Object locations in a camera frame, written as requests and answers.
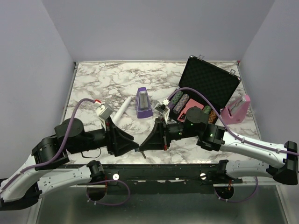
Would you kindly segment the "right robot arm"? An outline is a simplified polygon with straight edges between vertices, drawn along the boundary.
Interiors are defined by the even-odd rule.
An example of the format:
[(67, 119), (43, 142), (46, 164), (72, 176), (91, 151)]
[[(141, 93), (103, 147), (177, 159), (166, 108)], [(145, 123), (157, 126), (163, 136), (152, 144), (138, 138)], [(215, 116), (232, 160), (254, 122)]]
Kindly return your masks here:
[(210, 124), (209, 116), (202, 109), (187, 110), (184, 121), (167, 124), (163, 118), (155, 120), (149, 136), (135, 151), (167, 150), (173, 140), (198, 137), (197, 145), (207, 151), (222, 151), (250, 157), (250, 161), (219, 162), (215, 178), (221, 183), (229, 179), (254, 176), (268, 177), (285, 185), (297, 185), (298, 145), (264, 142), (234, 133), (227, 127)]

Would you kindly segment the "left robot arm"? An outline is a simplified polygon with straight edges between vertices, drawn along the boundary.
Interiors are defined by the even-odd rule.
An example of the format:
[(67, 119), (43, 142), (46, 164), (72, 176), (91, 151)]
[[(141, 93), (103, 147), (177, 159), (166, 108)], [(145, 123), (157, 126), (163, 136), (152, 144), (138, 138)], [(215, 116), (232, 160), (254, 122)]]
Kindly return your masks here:
[(68, 154), (106, 147), (115, 157), (139, 147), (134, 137), (108, 119), (107, 128), (85, 131), (81, 120), (65, 120), (55, 134), (42, 139), (16, 173), (0, 181), (0, 209), (23, 210), (40, 198), (76, 184), (99, 184), (107, 179), (100, 161), (92, 160), (57, 176), (48, 174), (70, 161)]

